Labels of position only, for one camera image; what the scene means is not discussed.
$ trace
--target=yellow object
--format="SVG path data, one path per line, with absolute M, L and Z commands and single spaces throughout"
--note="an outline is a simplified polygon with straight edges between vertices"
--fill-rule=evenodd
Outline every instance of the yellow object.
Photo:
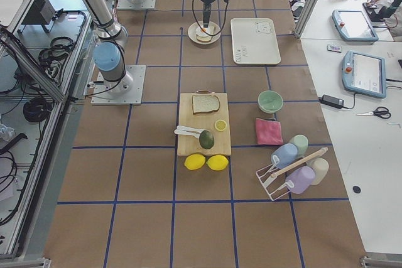
M 215 129 L 222 132 L 226 130 L 227 123 L 223 119 L 218 119 L 214 124 Z
M 201 168 L 205 163 L 205 156 L 202 154 L 191 154 L 184 160 L 184 166 L 193 171 Z
M 207 164 L 210 169 L 214 171 L 222 171 L 226 169 L 227 165 L 229 164 L 229 160 L 223 155 L 215 155 L 212 156 L 210 159 L 207 160 Z

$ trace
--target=red cloth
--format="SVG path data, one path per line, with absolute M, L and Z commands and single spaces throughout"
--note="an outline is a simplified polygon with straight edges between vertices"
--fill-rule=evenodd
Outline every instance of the red cloth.
M 258 144 L 279 146 L 283 144 L 280 122 L 256 119 L 256 133 Z

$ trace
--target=black round object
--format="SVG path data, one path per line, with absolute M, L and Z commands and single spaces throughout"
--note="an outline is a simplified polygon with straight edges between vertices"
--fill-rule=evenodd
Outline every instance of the black round object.
M 41 122 L 48 118 L 52 105 L 43 97 L 35 97 L 24 104 L 23 114 L 28 122 Z
M 362 190 L 361 190 L 357 185 L 355 185 L 355 186 L 353 186 L 353 191 L 354 191 L 356 194 L 359 194 Z

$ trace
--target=avocado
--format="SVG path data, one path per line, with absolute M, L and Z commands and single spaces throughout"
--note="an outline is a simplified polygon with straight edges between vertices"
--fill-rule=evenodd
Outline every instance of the avocado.
M 204 130 L 204 131 L 201 132 L 199 141 L 200 141 L 200 145 L 204 149 L 212 148 L 214 146 L 214 143 L 215 143 L 214 136 L 208 130 Z

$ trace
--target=light blue tablet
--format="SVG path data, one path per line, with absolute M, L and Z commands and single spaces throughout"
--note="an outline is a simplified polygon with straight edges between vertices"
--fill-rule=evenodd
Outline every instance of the light blue tablet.
M 378 36 L 372 28 L 369 18 L 362 11 L 343 11 L 336 9 L 332 19 L 341 38 L 345 41 L 373 43 Z
M 342 66 L 346 90 L 383 99 L 386 97 L 385 59 L 348 51 Z

